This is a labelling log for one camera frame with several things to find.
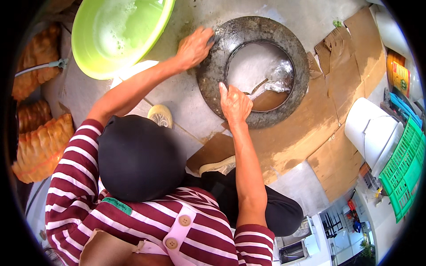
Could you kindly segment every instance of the dirty metal ring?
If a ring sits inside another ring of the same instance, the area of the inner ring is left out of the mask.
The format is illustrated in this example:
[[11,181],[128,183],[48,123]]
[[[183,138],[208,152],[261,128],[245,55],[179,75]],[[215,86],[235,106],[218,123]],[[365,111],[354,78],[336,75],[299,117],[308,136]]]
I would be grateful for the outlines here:
[[252,111],[247,117],[250,128],[260,129],[276,125],[289,117],[299,106],[309,81],[308,58],[297,37],[284,25],[265,17],[239,17],[216,29],[218,41],[197,70],[200,92],[210,109],[225,119],[220,106],[219,82],[227,84],[229,61],[237,50],[251,43],[269,43],[284,51],[294,69],[294,86],[287,99],[267,111]]

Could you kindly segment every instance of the striped sleeve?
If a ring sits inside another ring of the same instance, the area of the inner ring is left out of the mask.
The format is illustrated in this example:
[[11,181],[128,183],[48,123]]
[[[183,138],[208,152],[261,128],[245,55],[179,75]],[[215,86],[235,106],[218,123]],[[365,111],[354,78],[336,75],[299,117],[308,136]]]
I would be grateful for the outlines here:
[[246,224],[235,231],[235,247],[239,265],[272,265],[272,248],[275,235],[257,224]]
[[63,247],[74,243],[69,235],[98,203],[97,138],[102,131],[98,121],[86,120],[81,124],[52,174],[47,194],[45,221],[49,244],[73,262],[75,256]]

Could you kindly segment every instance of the green basin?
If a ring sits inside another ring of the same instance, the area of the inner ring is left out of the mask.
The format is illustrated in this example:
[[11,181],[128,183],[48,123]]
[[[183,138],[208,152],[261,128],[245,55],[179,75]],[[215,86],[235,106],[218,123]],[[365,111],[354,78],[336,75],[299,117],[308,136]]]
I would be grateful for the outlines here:
[[143,58],[155,45],[175,0],[84,0],[72,26],[71,47],[78,67],[107,80]]

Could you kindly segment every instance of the orange mesh bag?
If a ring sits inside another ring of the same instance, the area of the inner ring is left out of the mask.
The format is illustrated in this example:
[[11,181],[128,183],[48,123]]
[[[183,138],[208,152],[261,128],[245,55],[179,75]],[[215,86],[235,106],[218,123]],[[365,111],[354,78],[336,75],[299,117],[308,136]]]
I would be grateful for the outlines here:
[[19,135],[17,161],[13,172],[24,183],[50,176],[74,134],[70,114],[52,119],[37,130]]
[[[32,66],[57,61],[58,36],[60,28],[52,24],[48,29],[35,35],[25,47],[18,62],[17,72]],[[40,84],[50,80],[59,73],[58,67],[34,70],[15,78],[12,96],[17,101],[27,98]]]
[[31,105],[20,105],[18,107],[19,133],[27,133],[38,129],[47,121],[52,119],[49,104],[40,100]]

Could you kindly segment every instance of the circular hole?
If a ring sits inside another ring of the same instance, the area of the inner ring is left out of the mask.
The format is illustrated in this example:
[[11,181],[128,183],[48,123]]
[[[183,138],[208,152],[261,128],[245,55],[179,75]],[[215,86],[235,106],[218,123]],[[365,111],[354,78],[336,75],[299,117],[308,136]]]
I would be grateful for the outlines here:
[[271,70],[282,60],[288,61],[294,69],[286,52],[275,44],[265,41],[243,44],[232,53],[227,62],[225,81],[249,95],[253,100],[253,111],[274,110],[285,102],[294,85],[293,72],[292,78],[285,79],[290,91],[275,92],[265,89],[265,82],[272,81]]

